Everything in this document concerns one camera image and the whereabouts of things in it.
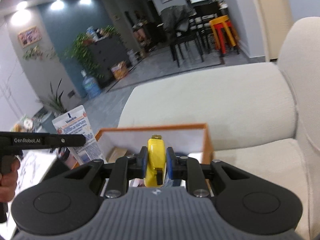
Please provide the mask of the person's left hand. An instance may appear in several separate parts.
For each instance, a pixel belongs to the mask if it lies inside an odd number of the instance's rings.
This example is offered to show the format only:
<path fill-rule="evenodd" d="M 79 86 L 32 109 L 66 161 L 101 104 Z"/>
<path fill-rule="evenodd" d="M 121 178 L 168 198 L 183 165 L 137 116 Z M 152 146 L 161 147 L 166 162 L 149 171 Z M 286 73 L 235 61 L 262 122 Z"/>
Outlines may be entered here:
<path fill-rule="evenodd" d="M 7 203 L 13 200 L 18 180 L 20 161 L 15 158 L 11 165 L 11 172 L 1 175 L 0 202 Z"/>

